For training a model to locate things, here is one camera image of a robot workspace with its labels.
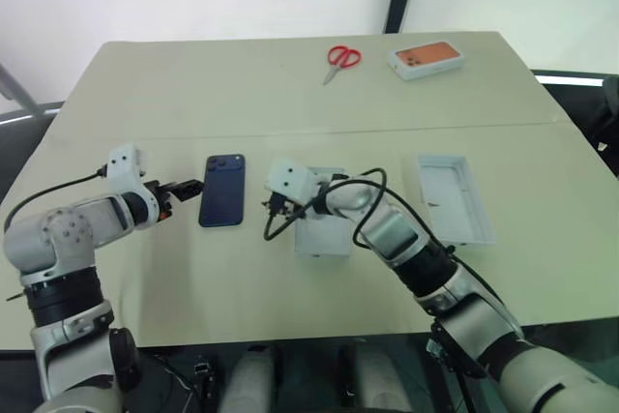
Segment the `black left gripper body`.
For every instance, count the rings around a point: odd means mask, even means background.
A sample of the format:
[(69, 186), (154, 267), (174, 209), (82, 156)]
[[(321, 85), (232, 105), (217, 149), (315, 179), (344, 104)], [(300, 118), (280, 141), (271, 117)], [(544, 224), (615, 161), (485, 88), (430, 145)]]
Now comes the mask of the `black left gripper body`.
[(170, 203), (172, 183), (161, 184), (157, 180), (148, 181), (144, 184), (150, 194), (153, 195), (158, 206), (159, 213), (157, 221), (164, 221), (172, 215), (172, 206)]

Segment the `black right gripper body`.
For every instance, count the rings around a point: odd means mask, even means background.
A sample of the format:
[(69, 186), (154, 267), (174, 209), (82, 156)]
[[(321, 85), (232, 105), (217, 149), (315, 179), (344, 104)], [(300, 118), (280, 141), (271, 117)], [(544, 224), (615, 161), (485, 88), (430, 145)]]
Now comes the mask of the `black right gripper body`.
[(273, 192), (270, 197), (271, 214), (293, 214), (298, 209), (298, 205), (285, 195)]

